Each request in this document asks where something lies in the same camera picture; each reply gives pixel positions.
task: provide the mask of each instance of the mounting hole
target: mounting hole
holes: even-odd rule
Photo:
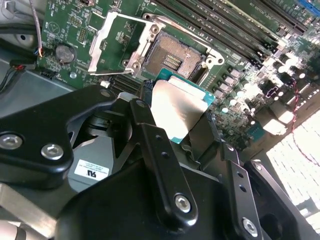
[[[128,60],[123,60],[123,61],[122,61],[122,65],[125,66],[125,67],[128,66],[128,63],[129,63]]]
[[[240,172],[237,172],[236,174],[238,174],[238,176],[240,177],[240,178],[244,178],[244,176],[240,173]]]
[[[170,157],[169,154],[165,151],[161,153],[161,156],[164,157],[165,159],[168,159]]]
[[[246,192],[247,192],[247,189],[246,189],[244,186],[239,185],[239,188],[242,190],[242,192],[244,192],[244,193],[246,193]]]

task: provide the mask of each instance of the red wire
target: red wire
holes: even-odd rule
[[[293,143],[296,146],[296,148],[299,150],[299,152],[311,163],[313,163],[314,165],[317,165],[318,167],[320,167],[320,164],[318,162],[315,162],[313,159],[310,159],[299,147],[299,145],[296,142],[296,138],[295,138],[295,134],[294,131],[296,129],[295,123],[297,121],[297,111],[298,111],[298,103],[299,103],[299,89],[297,87],[297,81],[295,80],[293,82],[293,88],[294,88],[294,94],[295,94],[295,98],[294,98],[294,109],[293,109],[293,121],[292,121],[292,125],[291,125],[291,133],[292,133],[292,138],[293,138]]]

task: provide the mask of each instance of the motherboard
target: motherboard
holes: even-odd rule
[[[294,81],[299,106],[319,92],[318,9],[309,0],[48,0],[37,66],[77,89],[107,81],[116,94],[179,76],[214,96],[217,127],[243,149],[265,132],[262,108],[293,111]]]

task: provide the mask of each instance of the white label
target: white label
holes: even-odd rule
[[[74,173],[89,179],[101,181],[108,177],[109,168],[80,159]]]

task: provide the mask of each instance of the screw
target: screw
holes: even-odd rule
[[[175,205],[184,213],[188,213],[191,210],[191,204],[189,200],[183,195],[175,196]]]
[[[138,62],[135,62],[133,65],[134,69],[139,69],[140,68],[140,64]]]
[[[253,165],[255,166],[256,169],[258,169],[259,171],[262,170],[262,166],[260,163],[254,162]]]
[[[0,148],[14,150],[22,145],[22,138],[14,134],[5,134],[0,136]]]
[[[70,77],[71,79],[76,79],[76,78],[77,78],[77,74],[72,71],[72,72],[70,72],[69,77]]]
[[[101,93],[101,95],[103,95],[103,96],[105,96],[105,97],[110,97],[110,93],[107,91],[107,90],[104,90],[104,89],[102,89],[101,91],[100,91],[100,93]]]
[[[229,144],[227,144],[226,146],[227,146],[227,148],[228,148],[230,151],[235,150],[235,149],[234,149],[231,145],[229,145]]]
[[[258,230],[256,226],[253,224],[252,221],[250,221],[248,218],[242,219],[242,225],[244,229],[254,238],[258,237]]]
[[[41,149],[41,155],[49,160],[59,160],[64,155],[64,150],[57,144],[47,144]]]
[[[159,28],[157,25],[153,25],[151,28],[151,32],[153,32],[154,34],[157,34],[159,32]]]
[[[141,100],[137,100],[136,104],[138,104],[142,108],[144,108],[146,106],[145,103],[143,101],[141,101]]]

